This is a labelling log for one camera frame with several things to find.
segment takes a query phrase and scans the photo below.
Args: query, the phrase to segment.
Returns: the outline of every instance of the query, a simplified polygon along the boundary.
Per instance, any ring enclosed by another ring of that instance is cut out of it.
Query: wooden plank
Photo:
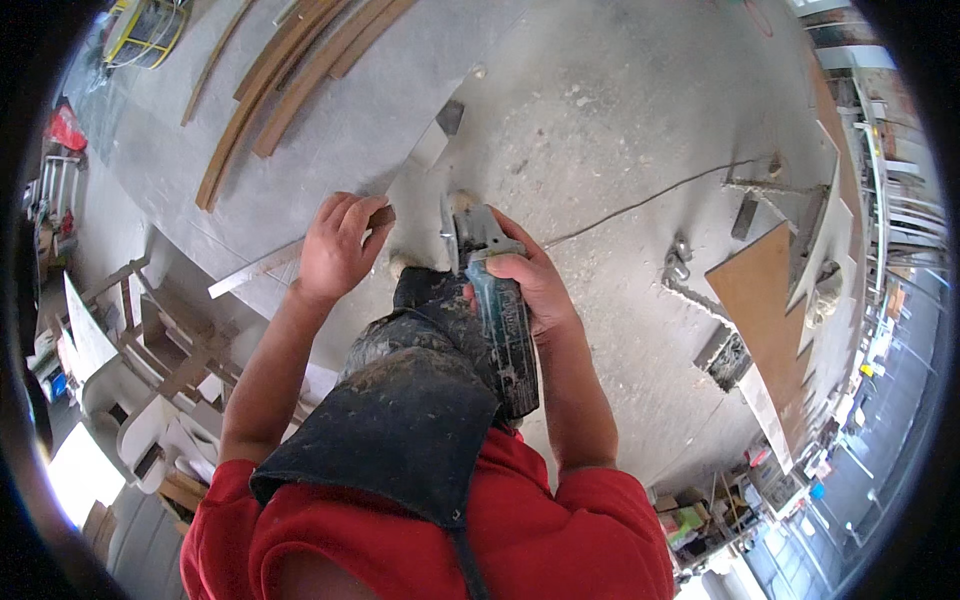
[[[332,7],[332,0],[321,0],[311,5],[303,20],[296,23],[290,35],[283,39],[279,47],[264,62],[261,69],[251,82],[250,89],[244,94],[240,106],[237,107],[233,116],[227,124],[224,135],[220,138],[217,148],[210,158],[210,164],[206,167],[206,173],[200,183],[200,189],[197,190],[196,204],[199,208],[207,212],[213,211],[213,206],[217,200],[217,194],[220,186],[228,171],[230,159],[236,149],[237,141],[247,132],[251,115],[253,115],[263,104],[267,90],[276,82],[278,77],[278,68],[286,61],[292,52],[298,52],[300,48],[310,45],[312,39],[306,39],[307,34],[313,29],[324,15]]]
[[[130,300],[130,278],[120,280],[120,301],[123,304],[124,331],[133,331],[133,303]]]
[[[373,23],[368,25],[367,28],[347,46],[344,54],[340,55],[340,58],[333,63],[333,66],[330,67],[330,77],[333,79],[343,78],[350,68],[360,60],[360,57],[367,52],[367,49],[373,45],[376,39],[380,37],[383,32],[387,31],[387,28],[393,25],[394,21],[402,14],[407,12],[407,9],[412,7],[416,1],[417,0],[394,0],[391,2],[390,6],[379,14],[377,18],[373,20]]]
[[[267,125],[253,142],[253,153],[265,158],[274,153],[283,133],[287,131],[297,110],[306,100],[314,87],[329,72],[330,67],[347,50],[348,46],[370,25],[379,14],[386,10],[392,0],[370,0],[355,12],[344,25],[337,30],[324,47],[314,55],[309,64],[300,72],[290,88],[284,92],[279,106],[270,115]]]
[[[307,38],[311,40],[311,44],[313,43],[313,40],[319,37],[324,29],[326,29],[326,26],[330,24],[330,21],[336,18],[336,16],[340,14],[352,1],[353,0],[336,0],[336,4],[333,5],[333,8],[330,9],[330,12],[328,12],[324,18],[314,26],[313,31],[309,36],[307,36]],[[296,70],[297,65],[300,63],[300,59],[303,58],[303,55],[306,54],[308,49],[309,46],[305,46],[302,52],[293,53],[287,57],[287,60],[285,60],[280,66],[280,69],[277,73],[274,89],[281,90],[286,86],[287,82],[290,80],[291,74],[294,72],[294,70]]]
[[[193,111],[197,107],[197,101],[200,100],[200,94],[204,91],[204,86],[206,85],[206,80],[210,77],[210,72],[220,60],[220,55],[224,51],[224,46],[227,45],[227,40],[233,35],[233,30],[237,28],[237,25],[240,24],[240,21],[250,10],[250,7],[253,6],[254,2],[256,2],[256,0],[244,0],[240,10],[237,11],[237,14],[233,16],[227,24],[227,28],[224,29],[224,32],[220,35],[220,39],[217,40],[217,45],[210,51],[210,56],[206,59],[204,70],[200,72],[200,78],[198,78],[197,82],[193,85],[193,93],[190,94],[190,101],[186,103],[183,118],[180,120],[181,127],[186,127],[186,124],[193,118]]]
[[[250,89],[250,84],[253,83],[253,79],[256,77],[256,74],[263,68],[264,63],[266,63],[267,58],[279,48],[280,44],[283,43],[283,40],[290,35],[294,27],[297,26],[297,23],[303,19],[303,2],[298,2],[297,6],[294,8],[294,13],[291,14],[286,20],[276,28],[274,36],[270,38],[270,41],[267,42],[267,45],[263,47],[263,51],[259,56],[256,57],[256,60],[253,61],[250,69],[247,70],[247,74],[244,75],[243,80],[241,80],[240,85],[237,86],[236,91],[233,92],[233,99],[236,101],[243,100],[243,97],[247,95],[247,90]]]
[[[127,277],[133,275],[134,271],[136,271],[137,269],[143,269],[149,264],[150,264],[150,259],[147,258],[146,256],[141,256],[136,260],[130,261],[126,265],[120,267],[115,272],[110,274],[106,279],[104,279],[97,285],[85,291],[84,294],[81,296],[81,299],[84,301],[84,304],[89,304],[91,300],[100,296],[101,294],[106,292],[106,290],[110,289],[117,283],[120,283]]]
[[[707,272],[763,378],[791,452],[804,435],[804,383],[812,345],[798,356],[806,301],[786,312],[790,229],[781,223]]]
[[[208,349],[200,348],[196,354],[184,360],[176,371],[165,378],[156,388],[156,392],[165,398],[171,398],[177,392],[186,389],[186,386],[196,388],[206,379],[206,361],[210,360],[210,357]]]

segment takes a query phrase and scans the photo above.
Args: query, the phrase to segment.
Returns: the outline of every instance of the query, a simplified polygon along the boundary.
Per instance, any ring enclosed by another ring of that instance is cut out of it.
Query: right hand
[[[551,331],[579,326],[580,317],[550,257],[521,226],[492,206],[491,210],[503,232],[521,242],[527,255],[492,256],[487,259],[487,271],[520,284],[520,293],[533,317],[531,332],[534,337],[543,339]]]

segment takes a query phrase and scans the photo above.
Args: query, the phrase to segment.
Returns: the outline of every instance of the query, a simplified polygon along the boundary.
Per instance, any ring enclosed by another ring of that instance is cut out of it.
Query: electrical cable
[[[704,176],[706,176],[706,175],[709,175],[710,173],[716,173],[717,171],[723,171],[724,169],[727,169],[727,170],[731,170],[731,171],[732,171],[733,168],[738,167],[738,166],[740,166],[740,165],[750,164],[750,163],[752,163],[752,162],[759,162],[760,160],[761,160],[760,158],[748,158],[747,160],[738,160],[738,161],[736,161],[736,162],[729,162],[729,163],[727,163],[727,164],[722,164],[722,165],[720,165],[720,166],[718,166],[718,167],[713,167],[712,169],[707,169],[707,170],[704,171],[703,173],[698,173],[697,175],[690,176],[690,177],[686,178],[685,180],[677,181],[676,183],[674,183],[674,184],[671,185],[670,187],[667,187],[667,188],[665,188],[665,189],[662,189],[661,191],[657,192],[657,193],[654,194],[653,196],[650,196],[649,198],[645,198],[645,199],[641,200],[640,202],[638,202],[638,203],[636,203],[636,204],[630,204],[629,206],[624,206],[623,208],[620,208],[619,210],[615,210],[614,212],[610,213],[609,215],[607,215],[607,216],[604,217],[603,219],[600,219],[599,221],[597,221],[597,222],[595,222],[595,223],[593,223],[593,224],[591,224],[591,225],[588,225],[588,226],[586,226],[585,228],[577,229],[576,231],[573,231],[573,232],[568,233],[568,234],[566,234],[566,235],[561,235],[560,237],[556,237],[556,238],[554,238],[554,239],[552,239],[552,240],[547,241],[546,243],[543,244],[543,249],[544,249],[544,250],[549,250],[550,248],[553,248],[554,246],[557,246],[558,244],[562,244],[563,242],[566,242],[566,241],[568,241],[568,240],[571,240],[571,239],[577,237],[578,235],[581,235],[582,233],[586,233],[586,232],[590,231],[591,229],[593,229],[593,228],[595,228],[595,227],[597,227],[597,226],[599,226],[599,225],[603,225],[604,223],[607,223],[610,219],[613,219],[613,218],[615,218],[615,217],[619,217],[620,215],[622,215],[622,214],[625,213],[625,212],[630,212],[630,211],[633,210],[634,208],[640,208],[640,207],[643,206],[644,204],[647,204],[647,203],[649,203],[649,202],[651,202],[651,201],[653,201],[653,200],[656,200],[657,198],[659,198],[660,196],[662,196],[662,195],[664,195],[664,194],[666,194],[666,193],[668,193],[668,192],[672,192],[673,190],[677,189],[677,188],[680,187],[681,185],[684,185],[685,183],[690,183],[691,181],[698,180],[699,178],[704,177]]]

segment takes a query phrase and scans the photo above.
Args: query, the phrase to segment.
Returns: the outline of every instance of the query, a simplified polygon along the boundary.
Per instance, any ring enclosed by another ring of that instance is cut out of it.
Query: red bag
[[[70,150],[82,151],[86,148],[86,136],[80,131],[80,121],[66,103],[61,104],[50,115],[46,135]]]

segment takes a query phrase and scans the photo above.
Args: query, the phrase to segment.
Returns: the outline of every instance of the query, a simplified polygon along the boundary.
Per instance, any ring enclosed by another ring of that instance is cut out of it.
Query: left hand
[[[393,223],[373,228],[367,223],[386,196],[361,198],[337,192],[327,198],[306,233],[300,255],[300,289],[312,301],[336,302],[370,272]]]

